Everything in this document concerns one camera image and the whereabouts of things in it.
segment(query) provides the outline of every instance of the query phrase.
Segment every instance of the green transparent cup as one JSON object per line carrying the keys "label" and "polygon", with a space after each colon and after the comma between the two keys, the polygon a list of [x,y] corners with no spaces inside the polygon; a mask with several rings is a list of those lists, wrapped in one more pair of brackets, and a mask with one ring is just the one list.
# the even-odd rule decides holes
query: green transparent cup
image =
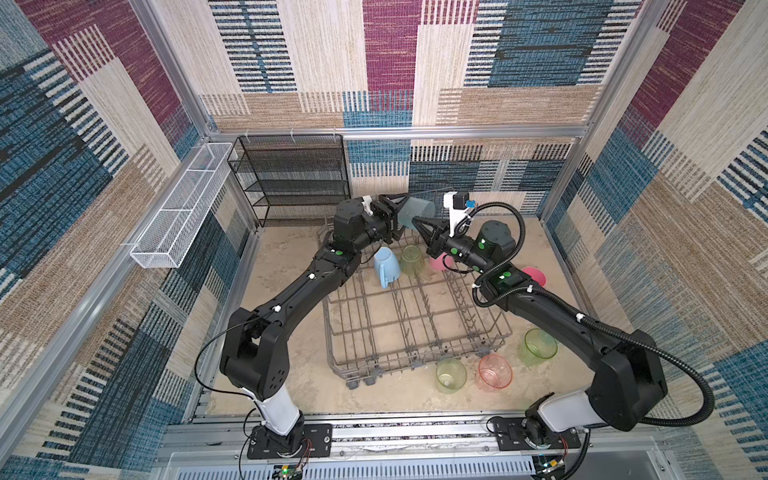
{"label": "green transparent cup", "polygon": [[442,359],[437,362],[437,390],[456,393],[467,383],[467,369],[457,359]]}
{"label": "green transparent cup", "polygon": [[417,277],[424,270],[424,256],[421,249],[408,245],[400,255],[400,271],[405,275]]}
{"label": "green transparent cup", "polygon": [[518,356],[526,366],[539,365],[558,353],[558,341],[542,329],[530,329],[523,337]]}

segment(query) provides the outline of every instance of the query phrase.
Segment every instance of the black mounting plate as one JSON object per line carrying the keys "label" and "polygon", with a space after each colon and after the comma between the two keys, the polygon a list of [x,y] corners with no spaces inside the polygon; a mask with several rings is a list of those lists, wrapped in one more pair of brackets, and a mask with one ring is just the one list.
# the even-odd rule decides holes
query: black mounting plate
{"label": "black mounting plate", "polygon": [[[330,423],[311,423],[309,425],[305,424],[302,435],[303,438],[309,439],[312,442],[310,458],[330,457],[331,442],[333,441],[333,425]],[[246,457],[249,460],[280,458],[280,455],[278,455],[275,451],[275,447],[277,447],[277,445],[275,445],[269,439],[266,439],[266,448],[258,447],[258,445],[263,445],[263,437],[265,436],[266,429],[262,428],[260,425],[253,428],[253,431],[251,432],[251,438],[256,441],[248,442],[248,453],[246,454]],[[302,445],[299,448],[299,451],[290,458],[301,458],[306,453],[306,447],[307,442],[302,440]]]}
{"label": "black mounting plate", "polygon": [[[512,452],[514,450],[536,450],[525,441],[525,430],[521,427],[523,417],[506,419],[503,417],[493,417],[488,421],[488,428],[496,432],[496,444],[501,452]],[[569,449],[578,449],[581,447],[581,441],[578,434],[566,430],[560,434],[568,443]],[[559,450],[563,445],[560,439],[552,444],[550,449]]]}

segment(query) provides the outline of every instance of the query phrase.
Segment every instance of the mug handle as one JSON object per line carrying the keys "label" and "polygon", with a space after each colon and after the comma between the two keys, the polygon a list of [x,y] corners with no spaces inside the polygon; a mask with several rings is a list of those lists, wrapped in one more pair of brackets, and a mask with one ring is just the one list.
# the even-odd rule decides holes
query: mug handle
{"label": "mug handle", "polygon": [[386,280],[386,277],[384,276],[384,264],[379,265],[379,282],[382,284],[382,288],[386,288],[387,285],[389,285],[389,282]]}

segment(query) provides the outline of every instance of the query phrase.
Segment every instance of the blue mug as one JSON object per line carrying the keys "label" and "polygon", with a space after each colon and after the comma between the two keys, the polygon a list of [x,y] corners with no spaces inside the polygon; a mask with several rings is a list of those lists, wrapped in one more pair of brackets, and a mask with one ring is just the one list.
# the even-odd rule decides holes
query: blue mug
{"label": "blue mug", "polygon": [[387,247],[381,247],[373,256],[373,268],[376,269],[382,288],[386,288],[400,276],[400,263],[395,254]]}

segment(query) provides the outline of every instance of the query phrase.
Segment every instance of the pink cup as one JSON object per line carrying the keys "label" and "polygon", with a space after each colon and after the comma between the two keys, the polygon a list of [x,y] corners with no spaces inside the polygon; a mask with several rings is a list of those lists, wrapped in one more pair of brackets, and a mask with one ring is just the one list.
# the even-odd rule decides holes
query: pink cup
{"label": "pink cup", "polygon": [[448,266],[453,266],[453,257],[447,257],[446,253],[441,253],[440,257],[437,258],[429,258],[429,266],[432,267],[432,269],[435,272],[442,272],[443,270],[447,270],[445,268],[445,265],[442,264],[442,258],[445,257],[445,263]]}
{"label": "pink cup", "polygon": [[523,272],[530,275],[531,278],[535,282],[538,282],[538,284],[541,286],[544,286],[544,284],[547,283],[547,277],[544,275],[544,272],[542,272],[535,266],[527,266],[523,269]]}

